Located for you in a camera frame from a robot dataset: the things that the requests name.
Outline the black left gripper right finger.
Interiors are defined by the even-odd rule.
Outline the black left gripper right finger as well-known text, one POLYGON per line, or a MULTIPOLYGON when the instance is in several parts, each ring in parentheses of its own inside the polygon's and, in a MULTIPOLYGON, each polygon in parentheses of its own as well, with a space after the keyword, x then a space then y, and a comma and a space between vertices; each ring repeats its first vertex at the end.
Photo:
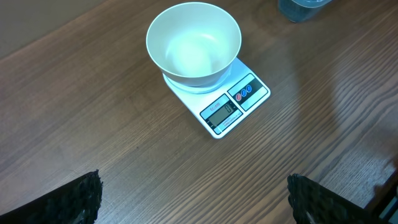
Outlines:
POLYGON ((384 220, 305 176, 288 176, 287 189, 294 220, 299 224, 385 223, 384 220))

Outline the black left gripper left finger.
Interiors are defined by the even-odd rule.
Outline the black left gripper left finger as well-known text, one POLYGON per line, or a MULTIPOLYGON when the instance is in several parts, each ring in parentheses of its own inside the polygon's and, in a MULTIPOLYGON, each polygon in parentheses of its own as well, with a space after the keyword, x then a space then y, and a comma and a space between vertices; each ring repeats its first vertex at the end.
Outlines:
POLYGON ((95 170, 1 215, 1 223, 94 223, 102 193, 95 170))

